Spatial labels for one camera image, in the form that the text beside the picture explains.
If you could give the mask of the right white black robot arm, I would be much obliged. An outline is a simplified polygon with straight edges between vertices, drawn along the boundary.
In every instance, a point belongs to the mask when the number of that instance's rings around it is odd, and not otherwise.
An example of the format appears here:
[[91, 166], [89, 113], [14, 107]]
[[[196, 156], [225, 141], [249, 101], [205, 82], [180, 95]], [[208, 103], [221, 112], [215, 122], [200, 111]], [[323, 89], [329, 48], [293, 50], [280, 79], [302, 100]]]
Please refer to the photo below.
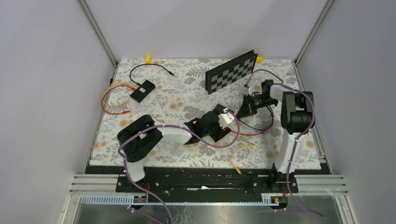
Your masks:
[[281, 103], [280, 121], [283, 140], [279, 156], [274, 162], [278, 173], [290, 174], [295, 170], [294, 157], [300, 138], [315, 124], [314, 97], [311, 91], [300, 91], [267, 79], [261, 84], [262, 92], [257, 96], [243, 96], [238, 118], [253, 116], [257, 109]]

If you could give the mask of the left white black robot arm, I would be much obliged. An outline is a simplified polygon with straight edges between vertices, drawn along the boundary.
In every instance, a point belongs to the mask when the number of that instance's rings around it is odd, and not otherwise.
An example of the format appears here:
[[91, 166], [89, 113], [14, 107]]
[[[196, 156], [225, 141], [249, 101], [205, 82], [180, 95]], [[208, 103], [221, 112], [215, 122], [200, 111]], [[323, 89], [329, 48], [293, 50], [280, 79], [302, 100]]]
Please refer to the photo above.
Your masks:
[[143, 159], [159, 143], [191, 145], [203, 142], [209, 136], [218, 142], [231, 132], [229, 124], [235, 121], [232, 110], [217, 105], [201, 118], [194, 118], [180, 126], [155, 122], [145, 114], [118, 132], [118, 152], [123, 158], [125, 172], [129, 175], [127, 186], [134, 192], [145, 185]]

